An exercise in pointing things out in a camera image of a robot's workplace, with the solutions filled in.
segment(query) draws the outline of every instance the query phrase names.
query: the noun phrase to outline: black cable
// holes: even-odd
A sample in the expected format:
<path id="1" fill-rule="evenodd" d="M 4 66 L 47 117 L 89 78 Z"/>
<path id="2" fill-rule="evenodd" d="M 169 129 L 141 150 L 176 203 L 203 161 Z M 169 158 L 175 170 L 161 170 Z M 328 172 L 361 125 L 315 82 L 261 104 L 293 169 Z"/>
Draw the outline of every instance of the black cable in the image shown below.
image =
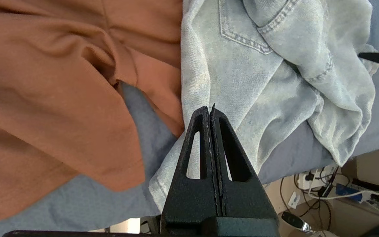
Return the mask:
<path id="1" fill-rule="evenodd" d="M 317 200 L 316 202 L 314 202 L 311 206 L 309 206 L 308 210 L 306 210 L 303 214 L 301 214 L 299 217 L 303 217 L 305 216 L 308 212 L 310 212 L 310 210 L 317 210 L 318 207 L 314 207 L 317 203 L 319 202 L 319 200 Z"/>
<path id="2" fill-rule="evenodd" d="M 319 205 L 318 205 L 318 217 L 320 218 L 321 229 L 324 229 L 324 225 L 322 223 L 322 218 L 321 218 L 320 210 L 321 210 L 321 202 L 319 202 Z"/>
<path id="3" fill-rule="evenodd" d="M 295 187 L 299 190 L 301 190 L 302 192 L 305 193 L 305 191 L 308 191 L 309 189 L 301 189 L 298 185 L 298 182 L 296 182 L 296 174 L 293 176 L 293 184 L 295 185 Z"/>
<path id="4" fill-rule="evenodd" d="M 345 186 L 348 186 L 349 184 L 350 184 L 350 178 L 347 176 L 347 175 L 345 175 L 345 174 L 340 174 L 340 173 L 337 173 L 336 175 L 341 175 L 341 176 L 344 176 L 345 178 L 347 178 L 347 184 L 345 185 Z M 324 180 L 323 180 L 323 178 L 326 178 L 326 177 L 331 177 L 332 176 L 332 174 L 329 174 L 329 175 L 326 175 L 326 176 L 323 176 L 323 177 L 321 177 L 321 181 L 323 182 L 323 183 L 326 183 Z"/>
<path id="5" fill-rule="evenodd" d="M 307 201 L 307 197 L 305 196 L 305 194 L 306 194 L 305 192 L 302 192 L 302 195 L 304 196 L 305 204 L 308 206 L 308 208 L 311 208 L 310 204 Z"/>
<path id="6" fill-rule="evenodd" d="M 289 210 L 289 207 L 286 205 L 286 201 L 285 199 L 283 198 L 283 194 L 282 194 L 282 186 L 283 186 L 283 180 L 285 179 L 285 177 L 282 178 L 282 180 L 280 181 L 280 198 L 282 198 L 282 201 L 283 201 L 283 204 L 285 205 L 286 207 L 286 210 L 289 212 L 289 213 L 292 213 L 290 210 Z"/>
<path id="7" fill-rule="evenodd" d="M 320 178 L 319 178 L 319 179 L 321 179 L 321 181 L 322 181 L 322 172 L 324 171 L 324 168 L 325 168 L 325 167 L 323 167 L 323 168 L 321 169 L 321 171 L 320 171 Z"/>
<path id="8" fill-rule="evenodd" d="M 328 202 L 326 202 L 325 200 L 322 200 L 324 202 L 324 204 L 327 206 L 327 209 L 328 209 L 328 226 L 327 226 L 327 230 L 329 231 L 330 230 L 330 227 L 331 227 L 331 209 L 330 209 L 330 205 L 328 204 Z"/>

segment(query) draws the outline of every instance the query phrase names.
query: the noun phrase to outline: electrical cable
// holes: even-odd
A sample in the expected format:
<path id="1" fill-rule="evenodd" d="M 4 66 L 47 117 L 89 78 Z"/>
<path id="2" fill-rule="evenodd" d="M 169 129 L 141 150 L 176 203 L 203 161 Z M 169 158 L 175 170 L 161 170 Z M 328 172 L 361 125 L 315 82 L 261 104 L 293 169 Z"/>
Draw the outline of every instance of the electrical cable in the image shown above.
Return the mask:
<path id="1" fill-rule="evenodd" d="M 305 216 L 310 210 L 317 210 L 318 207 L 314 207 L 317 203 L 319 203 L 319 200 L 317 200 L 316 202 L 314 202 L 311 206 L 308 204 L 308 202 L 305 202 L 308 206 L 308 209 L 303 213 L 301 214 L 299 217 L 303 217 Z"/>
<path id="2" fill-rule="evenodd" d="M 304 193 L 307 193 L 305 191 L 307 191 L 308 189 L 301 189 L 298 185 L 298 182 L 296 182 L 296 174 L 293 176 L 293 184 L 295 185 L 295 187 L 299 190 L 301 190 L 302 192 Z"/>
<path id="3" fill-rule="evenodd" d="M 144 222 L 141 222 L 140 223 L 140 229 L 141 229 L 141 227 L 143 226 L 143 225 L 148 225 L 149 224 L 149 221 L 144 221 Z M 149 234 L 151 231 L 150 231 L 150 227 L 149 227 L 149 231 L 147 231 L 147 232 L 143 232 L 143 233 L 140 233 L 140 234 Z"/>
<path id="4" fill-rule="evenodd" d="M 268 188 L 268 186 L 270 186 L 271 183 L 268 183 L 268 184 L 263 184 L 263 189 L 266 190 Z"/>
<path id="5" fill-rule="evenodd" d="M 308 196 L 310 196 L 311 198 L 314 198 L 314 199 L 321 199 L 321 200 L 333 200 L 333 199 L 338 199 L 338 198 L 350 198 L 350 197 L 353 197 L 353 196 L 356 196 L 356 195 L 359 195 L 359 194 L 364 194 L 364 193 L 370 193 L 372 195 L 378 195 L 379 196 L 379 193 L 378 192 L 375 192 L 373 190 L 362 190 L 362 191 L 359 191 L 359 192 L 356 192 L 356 193 L 353 193 L 353 194 L 349 194 L 349 195 L 341 195 L 341 196 L 334 196 L 334 197 L 318 197 L 317 195 L 314 195 L 310 192 L 308 192 Z"/>
<path id="6" fill-rule="evenodd" d="M 308 206 L 309 210 L 317 210 L 318 207 L 314 207 L 318 202 L 319 200 L 317 200 L 316 202 L 314 202 L 312 205 L 310 205 L 307 201 L 307 197 L 305 197 L 305 193 L 303 193 L 304 195 L 304 200 L 305 200 L 305 204 Z"/>
<path id="7" fill-rule="evenodd" d="M 318 169 L 316 169 L 316 172 L 314 173 L 314 177 L 313 177 L 313 180 L 316 178 L 316 176 L 317 176 L 317 172 L 318 172 Z M 311 183 L 311 185 L 310 185 L 310 189 L 308 190 L 308 195 L 310 195 L 311 194 L 311 189 L 313 188 L 313 185 L 312 185 L 312 183 Z"/>
<path id="8" fill-rule="evenodd" d="M 320 171 L 320 177 L 318 178 L 318 179 L 321 179 L 321 181 L 322 181 L 322 172 L 324 171 L 324 168 L 325 168 L 325 167 L 323 167 L 323 168 L 321 169 L 321 171 Z"/>
<path id="9" fill-rule="evenodd" d="M 319 200 L 319 204 L 318 204 L 318 217 L 320 218 L 321 229 L 324 229 L 324 224 L 322 223 L 322 218 L 321 218 L 320 210 L 321 210 L 321 201 Z"/>
<path id="10" fill-rule="evenodd" d="M 283 180 L 285 179 L 285 177 L 282 178 L 282 180 L 280 181 L 280 198 L 282 198 L 282 201 L 283 201 L 283 204 L 285 205 L 286 207 L 286 210 L 289 212 L 289 213 L 292 213 L 290 210 L 289 210 L 289 207 L 287 206 L 286 204 L 286 201 L 285 199 L 283 198 L 283 194 L 282 194 L 282 186 L 283 186 Z"/>
<path id="11" fill-rule="evenodd" d="M 340 173 L 336 173 L 336 175 L 341 175 L 341 176 L 344 176 L 345 178 L 347 178 L 347 184 L 345 185 L 345 186 L 348 186 L 349 184 L 350 184 L 350 178 L 347 176 L 347 175 L 345 175 L 345 174 L 340 174 Z M 321 179 L 321 181 L 323 182 L 323 183 L 327 183 L 327 181 L 326 180 L 323 180 L 323 178 L 326 178 L 326 177 L 332 177 L 333 176 L 333 174 L 329 174 L 329 175 L 326 175 L 326 176 L 323 176 L 323 177 L 321 177 L 321 178 L 316 178 L 316 179 Z"/>
<path id="12" fill-rule="evenodd" d="M 328 226 L 327 226 L 327 230 L 329 231 L 330 230 L 330 227 L 331 227 L 331 209 L 330 209 L 330 205 L 328 204 L 327 201 L 325 200 L 322 200 L 324 202 L 324 204 L 327 206 L 327 209 L 328 209 Z"/>

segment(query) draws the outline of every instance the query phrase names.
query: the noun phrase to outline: jeans back pocket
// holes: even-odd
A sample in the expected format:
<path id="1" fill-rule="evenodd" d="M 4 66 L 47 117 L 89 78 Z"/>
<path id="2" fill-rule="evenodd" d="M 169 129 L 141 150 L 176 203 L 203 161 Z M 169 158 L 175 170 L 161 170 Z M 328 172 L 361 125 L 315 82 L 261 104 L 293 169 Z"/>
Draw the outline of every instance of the jeans back pocket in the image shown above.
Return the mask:
<path id="1" fill-rule="evenodd" d="M 273 52 L 249 18 L 242 0 L 218 0 L 221 36 L 262 54 Z"/>

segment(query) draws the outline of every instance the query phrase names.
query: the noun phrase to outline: gray fabric surface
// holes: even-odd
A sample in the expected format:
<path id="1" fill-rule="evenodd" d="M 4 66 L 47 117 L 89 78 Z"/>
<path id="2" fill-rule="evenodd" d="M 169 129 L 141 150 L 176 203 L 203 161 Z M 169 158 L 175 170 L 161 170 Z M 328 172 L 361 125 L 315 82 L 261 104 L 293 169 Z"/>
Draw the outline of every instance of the gray fabric surface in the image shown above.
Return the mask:
<path id="1" fill-rule="evenodd" d="M 374 5 L 370 44 L 379 50 L 379 0 Z M 376 97 L 372 120 L 354 155 L 379 149 L 379 70 L 373 76 Z M 176 138 L 159 120 L 145 98 L 133 87 L 124 86 L 125 101 L 136 121 L 146 178 L 159 168 Z M 259 177 L 263 183 L 331 162 L 331 155 L 303 122 L 281 142 L 263 164 Z M 148 183 L 115 193 L 80 175 L 20 214 L 0 221 L 0 237 L 15 229 L 86 231 L 104 228 L 125 219 L 159 214 L 148 192 Z"/>

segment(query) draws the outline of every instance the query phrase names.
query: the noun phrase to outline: crumpled clothing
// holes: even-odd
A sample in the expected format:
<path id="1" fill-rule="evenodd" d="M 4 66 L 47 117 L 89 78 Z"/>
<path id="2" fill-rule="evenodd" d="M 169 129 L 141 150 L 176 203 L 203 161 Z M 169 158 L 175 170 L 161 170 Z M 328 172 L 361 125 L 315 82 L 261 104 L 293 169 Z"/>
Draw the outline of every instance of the crumpled clothing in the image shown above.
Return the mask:
<path id="1" fill-rule="evenodd" d="M 363 0 L 184 0 L 185 127 L 195 109 L 215 104 L 258 173 L 272 150 L 307 120 L 342 166 L 371 119 L 375 69 L 357 57 L 373 51 L 366 45 L 371 11 Z M 160 209 L 183 140 L 150 180 Z M 199 153 L 196 137 L 188 177 L 200 177 Z"/>
<path id="2" fill-rule="evenodd" d="M 0 220 L 80 173 L 144 181 L 118 85 L 182 133 L 181 19 L 179 0 L 0 0 Z"/>

